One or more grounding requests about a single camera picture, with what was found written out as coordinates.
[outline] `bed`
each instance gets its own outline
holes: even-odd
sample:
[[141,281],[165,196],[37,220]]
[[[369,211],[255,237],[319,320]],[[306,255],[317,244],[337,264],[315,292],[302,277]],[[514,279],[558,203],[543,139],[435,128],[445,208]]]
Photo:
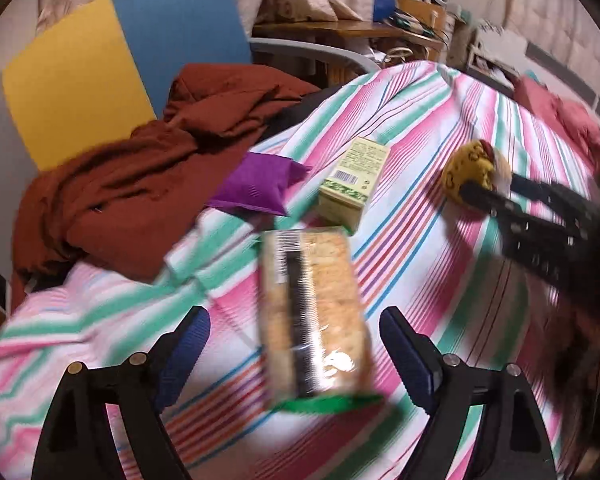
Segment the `bed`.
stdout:
[[[598,200],[580,157],[524,108],[446,66],[419,61],[363,75],[307,120],[258,145],[312,167],[286,197],[275,228],[321,225],[317,187],[356,136],[391,147],[378,188],[350,238],[372,334],[383,404],[334,416],[266,410],[257,330],[258,232],[270,218],[208,209],[167,255],[155,283],[137,283],[79,262],[63,286],[31,294],[0,332],[0,469],[29,478],[46,410],[66,366],[118,364],[146,351],[193,304],[212,332],[176,405],[162,420],[196,479],[393,479],[427,417],[416,409],[379,339],[378,317],[397,305],[441,352],[469,364],[516,362],[534,393],[559,460],[561,415],[547,398],[540,359],[557,294],[499,255],[491,218],[450,202],[439,185],[453,150],[486,139],[515,172],[555,180]],[[523,208],[551,218],[544,206]],[[109,416],[128,478],[140,478],[120,421]],[[472,408],[450,479],[461,479],[477,432]]]

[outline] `purple bag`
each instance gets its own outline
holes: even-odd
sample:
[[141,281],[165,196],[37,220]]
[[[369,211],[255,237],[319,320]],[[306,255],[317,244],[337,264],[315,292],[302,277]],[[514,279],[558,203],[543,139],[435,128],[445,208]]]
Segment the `purple bag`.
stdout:
[[309,169],[286,156],[249,152],[206,204],[216,209],[241,207],[286,216],[282,203],[285,191],[302,180]]

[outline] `brown blanket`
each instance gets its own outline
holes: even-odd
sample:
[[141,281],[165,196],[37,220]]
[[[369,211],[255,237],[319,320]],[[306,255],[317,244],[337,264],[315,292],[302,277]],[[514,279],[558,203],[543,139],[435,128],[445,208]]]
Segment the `brown blanket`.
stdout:
[[33,181],[14,226],[15,273],[26,283],[88,257],[151,281],[266,121],[315,91],[267,66],[185,66],[163,120]]

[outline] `plastic-wrapped snack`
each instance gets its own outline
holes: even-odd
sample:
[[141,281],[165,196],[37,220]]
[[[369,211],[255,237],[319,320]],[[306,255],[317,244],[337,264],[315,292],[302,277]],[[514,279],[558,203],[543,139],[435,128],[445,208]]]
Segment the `plastic-wrapped snack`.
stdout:
[[265,232],[261,260],[260,326],[273,407],[336,413],[378,400],[344,231]]

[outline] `blue panel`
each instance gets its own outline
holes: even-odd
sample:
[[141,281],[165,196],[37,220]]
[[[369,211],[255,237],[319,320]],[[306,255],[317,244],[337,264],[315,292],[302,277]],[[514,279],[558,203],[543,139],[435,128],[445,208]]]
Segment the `blue panel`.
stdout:
[[251,63],[235,0],[113,0],[156,117],[187,63]]
[[172,406],[178,400],[209,339],[211,333],[209,313],[202,307],[197,307],[196,312],[196,317],[171,351],[164,368],[160,370],[158,391],[154,399],[154,408],[158,413],[162,413],[166,407]]

